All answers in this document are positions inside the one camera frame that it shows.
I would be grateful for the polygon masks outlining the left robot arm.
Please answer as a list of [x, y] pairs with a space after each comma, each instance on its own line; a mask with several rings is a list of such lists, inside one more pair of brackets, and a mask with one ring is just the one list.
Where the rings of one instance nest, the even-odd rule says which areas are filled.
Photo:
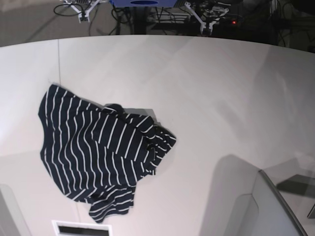
[[200, 23], [201, 35], [212, 35], [214, 25], [225, 18], [231, 4], [223, 0], [188, 0], [184, 6]]

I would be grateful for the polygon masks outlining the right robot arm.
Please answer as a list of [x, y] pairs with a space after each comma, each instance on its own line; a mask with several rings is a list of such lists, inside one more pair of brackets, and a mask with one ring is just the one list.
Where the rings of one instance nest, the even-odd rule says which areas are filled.
[[101, 0], [62, 0], [63, 7], [70, 7], [77, 16], [79, 22], [90, 22], [91, 12], [102, 3]]

